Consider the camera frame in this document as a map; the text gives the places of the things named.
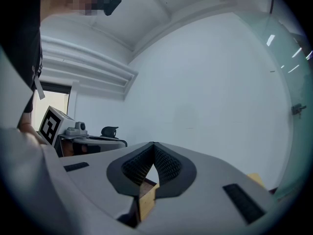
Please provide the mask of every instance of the black headphone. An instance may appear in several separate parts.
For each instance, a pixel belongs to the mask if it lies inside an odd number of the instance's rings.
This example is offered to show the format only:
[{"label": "black headphone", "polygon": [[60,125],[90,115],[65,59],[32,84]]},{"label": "black headphone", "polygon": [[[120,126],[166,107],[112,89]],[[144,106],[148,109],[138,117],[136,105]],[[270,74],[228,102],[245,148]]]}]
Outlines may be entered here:
[{"label": "black headphone", "polygon": [[103,10],[109,16],[121,2],[122,0],[97,0],[97,3],[92,5],[92,10]]}]

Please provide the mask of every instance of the white tag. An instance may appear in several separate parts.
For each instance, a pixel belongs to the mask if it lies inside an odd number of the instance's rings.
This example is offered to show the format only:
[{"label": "white tag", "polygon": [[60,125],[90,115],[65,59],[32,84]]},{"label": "white tag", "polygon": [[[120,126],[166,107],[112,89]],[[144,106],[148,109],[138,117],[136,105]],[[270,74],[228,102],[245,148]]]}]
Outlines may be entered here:
[{"label": "white tag", "polygon": [[40,100],[44,99],[45,98],[45,94],[44,94],[43,88],[41,87],[41,84],[40,84],[38,76],[35,76],[34,82],[35,82],[36,89],[38,91],[38,96],[39,96]]}]

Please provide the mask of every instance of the ceiling molding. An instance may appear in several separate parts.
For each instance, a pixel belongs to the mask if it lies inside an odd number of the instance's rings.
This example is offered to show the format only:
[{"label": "ceiling molding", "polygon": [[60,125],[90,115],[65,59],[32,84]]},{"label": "ceiling molding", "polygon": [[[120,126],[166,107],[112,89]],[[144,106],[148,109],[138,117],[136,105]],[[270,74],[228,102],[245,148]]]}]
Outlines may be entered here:
[{"label": "ceiling molding", "polygon": [[160,38],[180,28],[186,23],[191,23],[201,18],[201,16],[211,16],[224,13],[225,8],[234,8],[237,3],[233,0],[203,0],[185,7],[172,15],[171,21],[166,25],[159,25],[146,34],[135,46],[133,58],[138,56],[147,47],[155,43]]},{"label": "ceiling molding", "polygon": [[126,97],[138,72],[110,57],[63,40],[42,36],[42,81],[64,81]]},{"label": "ceiling molding", "polygon": [[141,0],[151,13],[162,24],[167,24],[171,20],[171,13],[160,0]]},{"label": "ceiling molding", "polygon": [[124,101],[125,98],[123,93],[113,92],[103,88],[98,88],[84,84],[79,84],[78,94],[80,93],[82,93],[83,95],[90,95],[92,97],[100,97],[121,101]]},{"label": "ceiling molding", "polygon": [[91,16],[88,24],[82,22],[82,21],[79,21],[79,20],[76,20],[76,19],[73,19],[71,17],[67,17],[67,16],[64,16],[64,15],[54,15],[54,17],[57,17],[57,18],[60,18],[62,20],[67,20],[67,21],[70,21],[70,22],[74,22],[74,23],[78,23],[80,25],[83,25],[85,27],[88,27],[89,29],[91,30],[95,30],[95,31],[98,31],[100,32],[101,34],[104,34],[106,37],[108,37],[109,39],[117,42],[118,44],[122,45],[123,47],[125,47],[126,49],[130,50],[130,51],[133,51],[134,50],[134,47],[127,43],[126,41],[120,39],[119,37],[109,33],[108,30],[106,30],[104,27],[99,27],[99,25],[97,26],[97,17],[98,16]]},{"label": "ceiling molding", "polygon": [[118,62],[118,61],[116,61],[116,60],[114,60],[114,59],[112,59],[112,58],[110,58],[104,54],[101,54],[101,53],[96,52],[94,50],[82,47],[80,45],[72,44],[70,42],[63,41],[63,40],[56,39],[56,38],[52,38],[52,37],[48,37],[48,36],[42,36],[41,39],[42,39],[42,42],[44,44],[48,44],[48,47],[44,46],[44,49],[47,52],[50,51],[50,52],[55,53],[55,54],[59,53],[60,58],[62,56],[68,57],[68,58],[72,57],[74,59],[73,61],[81,60],[82,63],[85,62],[85,60],[80,55],[72,54],[70,52],[61,51],[58,49],[53,49],[53,48],[50,48],[50,46],[57,46],[57,47],[61,47],[61,48],[66,48],[69,51],[75,51],[75,52],[78,52],[80,54],[84,54],[88,57],[96,58],[100,61],[103,61],[104,63],[110,64],[110,65],[115,67],[115,70],[113,71],[113,73],[116,73],[116,75],[121,75],[121,77],[123,77],[124,72],[121,73],[121,71],[119,71],[119,70],[125,71],[126,73],[129,73],[131,75],[135,75],[138,73],[135,70],[131,69],[129,66],[124,65],[121,62]]}]

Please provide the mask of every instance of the gray device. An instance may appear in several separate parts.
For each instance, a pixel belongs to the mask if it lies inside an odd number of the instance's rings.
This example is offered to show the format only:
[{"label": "gray device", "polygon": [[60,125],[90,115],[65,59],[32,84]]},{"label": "gray device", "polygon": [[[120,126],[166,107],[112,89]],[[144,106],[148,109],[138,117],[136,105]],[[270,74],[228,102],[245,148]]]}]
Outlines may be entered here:
[{"label": "gray device", "polygon": [[104,152],[127,147],[124,140],[88,135],[86,125],[76,122],[65,113],[49,106],[39,128],[39,135],[52,145],[58,156],[63,157],[62,140],[72,143],[84,144],[87,150]]},{"label": "gray device", "polygon": [[[0,130],[0,136],[4,181],[26,212],[49,229],[82,235],[253,234],[263,231],[259,221],[275,206],[266,189],[230,164],[179,146],[147,142],[58,158],[52,146],[34,144],[17,130]],[[139,188],[152,165],[160,187],[141,222]],[[28,180],[30,175],[45,178]]]}]

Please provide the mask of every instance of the person's arm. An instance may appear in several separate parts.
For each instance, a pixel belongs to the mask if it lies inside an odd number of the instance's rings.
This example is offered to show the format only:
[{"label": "person's arm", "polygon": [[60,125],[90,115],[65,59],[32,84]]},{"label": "person's arm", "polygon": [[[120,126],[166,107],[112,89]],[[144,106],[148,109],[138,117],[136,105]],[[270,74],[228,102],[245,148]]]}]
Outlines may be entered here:
[{"label": "person's arm", "polygon": [[24,133],[32,134],[40,144],[46,144],[46,142],[35,131],[33,126],[31,126],[31,116],[30,116],[30,114],[31,113],[23,113],[23,115],[21,117],[21,120],[20,120],[20,123],[19,123],[20,131],[24,132]]}]

